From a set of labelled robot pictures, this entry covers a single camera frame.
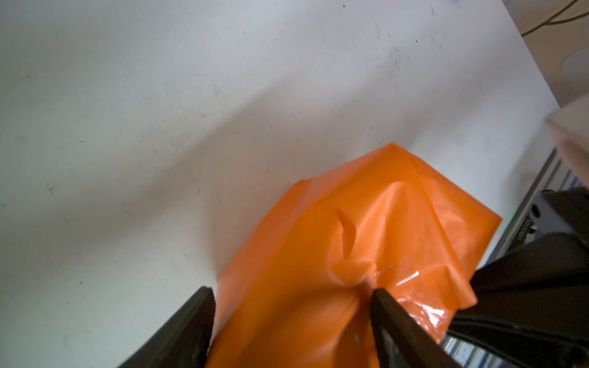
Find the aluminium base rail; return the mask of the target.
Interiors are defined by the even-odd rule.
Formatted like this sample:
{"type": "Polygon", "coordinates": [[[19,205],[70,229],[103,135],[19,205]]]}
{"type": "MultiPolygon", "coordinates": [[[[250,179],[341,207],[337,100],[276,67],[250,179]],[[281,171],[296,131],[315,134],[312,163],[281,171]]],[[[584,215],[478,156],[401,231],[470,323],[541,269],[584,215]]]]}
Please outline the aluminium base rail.
{"type": "MultiPolygon", "coordinates": [[[[492,243],[489,254],[483,259],[482,265],[489,265],[540,236],[531,215],[532,201],[535,196],[547,191],[570,190],[580,186],[582,183],[578,176],[572,172],[556,151],[552,151],[502,236],[498,241],[492,243]]],[[[461,367],[513,366],[495,354],[450,334],[444,338],[441,348],[461,367]]]]}

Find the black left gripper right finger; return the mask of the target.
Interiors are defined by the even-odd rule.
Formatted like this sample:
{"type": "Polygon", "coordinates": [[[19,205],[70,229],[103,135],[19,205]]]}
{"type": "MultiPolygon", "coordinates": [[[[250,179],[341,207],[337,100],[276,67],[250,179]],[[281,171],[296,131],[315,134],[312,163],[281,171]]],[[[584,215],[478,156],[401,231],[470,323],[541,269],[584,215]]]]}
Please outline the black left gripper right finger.
{"type": "Polygon", "coordinates": [[[370,319],[379,366],[459,366],[383,288],[371,296],[370,319]]]}

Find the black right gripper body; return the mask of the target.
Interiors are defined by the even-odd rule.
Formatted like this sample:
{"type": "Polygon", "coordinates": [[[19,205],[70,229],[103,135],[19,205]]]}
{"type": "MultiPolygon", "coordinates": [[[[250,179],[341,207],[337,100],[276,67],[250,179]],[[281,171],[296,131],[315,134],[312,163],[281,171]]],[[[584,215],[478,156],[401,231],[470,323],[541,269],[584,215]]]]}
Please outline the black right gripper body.
{"type": "Polygon", "coordinates": [[[534,241],[480,268],[448,334],[520,367],[588,365],[588,190],[539,194],[534,241]]]}

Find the clear adhesive tape piece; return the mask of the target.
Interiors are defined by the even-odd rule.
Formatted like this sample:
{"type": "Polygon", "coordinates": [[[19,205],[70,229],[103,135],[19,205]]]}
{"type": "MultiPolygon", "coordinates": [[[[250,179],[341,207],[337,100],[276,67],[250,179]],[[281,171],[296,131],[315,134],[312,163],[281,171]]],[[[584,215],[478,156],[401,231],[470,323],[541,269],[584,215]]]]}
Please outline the clear adhesive tape piece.
{"type": "Polygon", "coordinates": [[[459,306],[446,279],[431,282],[425,272],[411,269],[397,274],[394,266],[388,266],[375,273],[374,285],[387,290],[435,342],[443,340],[459,306]]]}

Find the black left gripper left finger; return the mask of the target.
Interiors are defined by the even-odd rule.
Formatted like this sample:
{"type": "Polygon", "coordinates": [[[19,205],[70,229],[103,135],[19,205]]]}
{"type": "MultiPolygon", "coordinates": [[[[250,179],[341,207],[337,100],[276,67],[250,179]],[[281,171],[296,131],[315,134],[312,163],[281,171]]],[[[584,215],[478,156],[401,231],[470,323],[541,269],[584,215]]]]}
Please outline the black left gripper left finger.
{"type": "Polygon", "coordinates": [[[213,290],[200,288],[122,367],[204,367],[213,333],[213,290]]]}

